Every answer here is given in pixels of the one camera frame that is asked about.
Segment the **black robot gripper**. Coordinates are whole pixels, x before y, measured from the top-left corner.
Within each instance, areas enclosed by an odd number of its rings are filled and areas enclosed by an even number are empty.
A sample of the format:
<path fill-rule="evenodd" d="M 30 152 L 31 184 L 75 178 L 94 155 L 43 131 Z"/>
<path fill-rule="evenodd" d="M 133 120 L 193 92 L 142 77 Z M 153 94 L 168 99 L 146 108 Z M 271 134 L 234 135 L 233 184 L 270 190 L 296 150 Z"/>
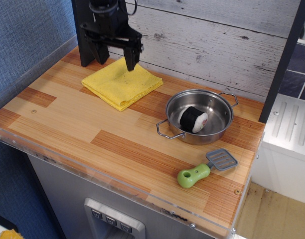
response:
<path fill-rule="evenodd" d="M 140 60 L 144 47 L 142 35 L 129 26 L 130 15 L 124 0 L 91 0 L 89 8 L 93 13 L 93 22 L 82 23 L 85 39 L 90 50 L 100 64 L 110 57 L 108 46 L 124 49 L 124 58 L 128 71 L 134 70 Z"/>

